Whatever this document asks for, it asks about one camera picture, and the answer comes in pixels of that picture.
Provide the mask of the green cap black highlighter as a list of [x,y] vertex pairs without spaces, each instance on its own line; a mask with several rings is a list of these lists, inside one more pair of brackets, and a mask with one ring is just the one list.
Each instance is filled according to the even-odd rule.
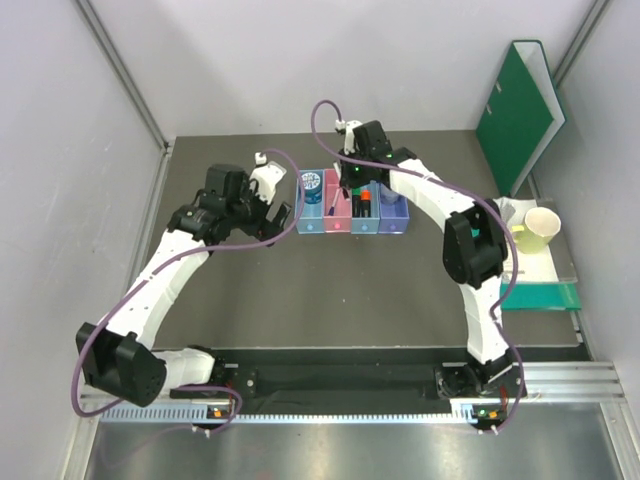
[[352,217],[359,218],[361,212],[361,193],[359,188],[351,190]]

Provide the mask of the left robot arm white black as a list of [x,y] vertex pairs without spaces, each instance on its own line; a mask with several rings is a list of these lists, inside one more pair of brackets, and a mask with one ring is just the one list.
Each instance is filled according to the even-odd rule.
[[153,350],[158,330],[192,275],[210,258],[212,247],[234,230],[260,242],[284,230],[291,212],[281,204],[268,215],[278,184],[287,171],[261,160],[251,173],[211,166],[194,200],[171,216],[158,247],[115,312],[97,325],[85,323],[76,334],[85,382],[138,407],[159,395],[194,385],[205,396],[226,387],[227,374],[214,353],[203,347]]

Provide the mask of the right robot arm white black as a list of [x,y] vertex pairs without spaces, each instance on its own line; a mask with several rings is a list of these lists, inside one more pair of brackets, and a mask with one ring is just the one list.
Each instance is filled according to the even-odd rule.
[[508,256],[497,204],[479,202],[445,185],[409,149],[393,148],[377,120],[339,120],[336,130],[344,137],[337,165],[343,186],[353,189],[377,182],[413,203],[443,234],[443,265],[463,297],[468,357],[461,367],[436,369],[440,395],[492,394],[513,364],[497,304]]

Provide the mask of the blue paint jar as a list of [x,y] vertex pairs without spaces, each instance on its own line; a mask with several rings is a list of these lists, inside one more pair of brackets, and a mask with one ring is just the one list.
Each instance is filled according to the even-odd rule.
[[303,172],[301,178],[304,202],[309,205],[320,203],[323,196],[323,174],[320,171],[309,170]]

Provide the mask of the light blue drawer box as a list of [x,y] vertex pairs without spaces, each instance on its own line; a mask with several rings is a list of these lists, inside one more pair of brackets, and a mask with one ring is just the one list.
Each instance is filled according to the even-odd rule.
[[[324,190],[324,171],[321,169],[308,169],[302,170],[301,175],[305,171],[315,170],[320,171],[323,174],[323,190]],[[304,194],[302,191],[302,184],[298,185],[298,191],[296,195],[296,208],[295,214],[299,212],[299,202],[300,198],[304,200]],[[316,205],[309,205],[304,202],[302,208],[302,214],[297,222],[296,228],[299,234],[322,234],[325,232],[324,223],[323,223],[323,214],[324,214],[324,194],[322,196],[322,201]]]

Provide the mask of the blue cap white marker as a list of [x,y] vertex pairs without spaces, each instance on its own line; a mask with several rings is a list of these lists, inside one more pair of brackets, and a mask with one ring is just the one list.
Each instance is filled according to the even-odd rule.
[[331,202],[330,208],[328,210],[328,216],[334,216],[336,212],[336,207],[341,200],[348,200],[349,196],[346,190],[343,187],[338,187],[334,193],[333,200]]

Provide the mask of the teal blue drawer box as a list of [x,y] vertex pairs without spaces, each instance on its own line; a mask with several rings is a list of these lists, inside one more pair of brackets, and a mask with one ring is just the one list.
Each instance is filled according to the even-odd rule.
[[371,192],[371,216],[369,218],[353,218],[351,221],[351,233],[353,235],[375,235],[378,233],[380,224],[380,196],[379,185],[371,182],[366,188],[360,188]]

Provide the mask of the orange cap black highlighter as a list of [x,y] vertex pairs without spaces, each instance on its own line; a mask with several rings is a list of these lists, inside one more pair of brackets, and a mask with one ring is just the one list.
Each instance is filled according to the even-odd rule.
[[371,216],[371,192],[366,189],[360,192],[360,216],[362,218]]

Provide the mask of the pink drawer box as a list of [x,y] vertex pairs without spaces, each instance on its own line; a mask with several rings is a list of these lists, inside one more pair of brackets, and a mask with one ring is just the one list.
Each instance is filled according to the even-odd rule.
[[323,223],[324,230],[328,234],[334,233],[350,233],[351,221],[352,221],[352,206],[351,196],[348,193],[348,200],[341,200],[337,207],[334,216],[328,216],[328,210],[334,197],[336,189],[340,186],[339,178],[334,169],[324,170],[324,214]]

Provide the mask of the purple drawer box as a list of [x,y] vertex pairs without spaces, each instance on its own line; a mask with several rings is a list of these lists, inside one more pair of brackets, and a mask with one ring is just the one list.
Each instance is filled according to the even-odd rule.
[[380,215],[379,234],[404,234],[409,224],[407,199],[399,195],[399,200],[393,205],[384,205],[380,201]]

